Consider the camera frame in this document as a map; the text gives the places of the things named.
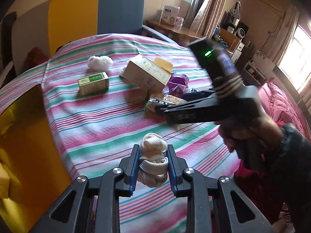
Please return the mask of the dark sleeved forearm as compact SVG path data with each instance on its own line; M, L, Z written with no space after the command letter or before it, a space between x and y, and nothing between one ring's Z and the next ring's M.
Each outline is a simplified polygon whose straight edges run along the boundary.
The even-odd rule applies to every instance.
M287 205L296 232L310 232L310 141L290 124L281 129L281 144L265 155L267 167L239 165L234 181L270 223Z

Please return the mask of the person right hand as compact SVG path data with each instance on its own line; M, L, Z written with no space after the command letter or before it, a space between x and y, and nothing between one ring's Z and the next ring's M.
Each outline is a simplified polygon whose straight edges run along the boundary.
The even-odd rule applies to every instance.
M219 125L219 135L230 153L237 149L243 140L256 138L263 146L264 154L267 149L279 146L283 138L283 131L267 114L252 120L245 127L233 129L229 135L221 122L214 122L214 124Z

